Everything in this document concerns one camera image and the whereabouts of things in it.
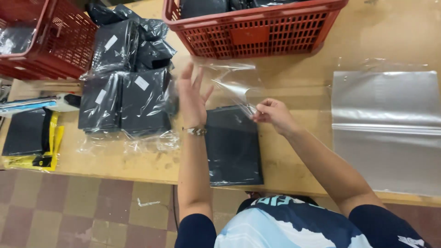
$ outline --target black sleeve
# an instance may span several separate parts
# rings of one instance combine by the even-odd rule
[[[179,224],[175,248],[211,248],[215,241],[213,222],[203,214],[190,214]]]
[[[366,236],[374,248],[429,248],[407,221],[375,205],[361,205],[349,214],[349,220]]]

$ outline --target red plastic basket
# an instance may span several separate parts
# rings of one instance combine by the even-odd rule
[[[29,48],[0,55],[0,74],[20,80],[78,78],[89,70],[97,26],[69,0],[0,0],[0,28],[35,22]]]
[[[164,0],[163,20],[192,55],[249,58],[310,53],[326,38],[349,0],[310,0],[180,19],[179,3]]]

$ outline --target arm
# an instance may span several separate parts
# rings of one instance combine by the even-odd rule
[[[194,65],[188,64],[178,81],[179,107],[183,116],[183,127],[203,127],[207,120],[205,102],[213,87],[199,94],[203,77],[202,70],[191,83]],[[181,163],[178,175],[179,218],[182,221],[190,214],[203,214],[213,220],[212,190],[208,169],[207,151],[203,136],[183,133]]]
[[[297,125],[284,103],[266,99],[257,105],[257,109],[259,113],[254,115],[254,121],[274,125],[346,217],[352,209],[364,204],[385,208],[350,164]]]

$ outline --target wooden table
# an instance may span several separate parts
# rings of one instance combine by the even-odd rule
[[[162,0],[145,0],[127,6],[144,18],[161,18],[162,3]],[[174,32],[169,32],[167,41],[178,50],[173,57],[176,66],[173,73],[178,75],[191,57]],[[301,125],[332,147],[328,85],[332,83],[333,71],[359,70],[360,64],[368,58],[384,58],[403,65],[427,64],[426,69],[441,71],[440,54],[441,3],[438,1],[352,0],[340,12],[324,47],[317,54],[253,61],[266,88],[264,95],[284,101]],[[204,85],[209,80],[205,77]],[[13,91],[11,98],[21,92],[19,86],[14,86]],[[176,184],[179,149],[125,154],[122,143],[117,141],[108,143],[106,149],[95,156],[78,153],[85,135],[77,129],[77,121],[77,112],[62,115],[65,133],[56,173]],[[1,145],[8,126],[9,121],[6,121],[0,131]],[[288,142],[269,124],[261,124],[258,128],[265,185],[228,188],[326,196]],[[377,194],[385,203],[441,206],[441,197]]]

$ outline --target hand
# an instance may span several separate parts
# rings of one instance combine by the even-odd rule
[[[188,63],[178,80],[179,108],[182,112],[184,128],[194,128],[206,124],[207,111],[205,110],[205,103],[213,92],[212,85],[205,94],[200,95],[199,91],[204,71],[199,68],[198,76],[192,84],[193,68],[194,64],[192,62]]]
[[[254,122],[272,123],[275,130],[283,136],[299,130],[297,123],[283,102],[267,98],[257,104],[256,108],[257,113],[252,117]]]

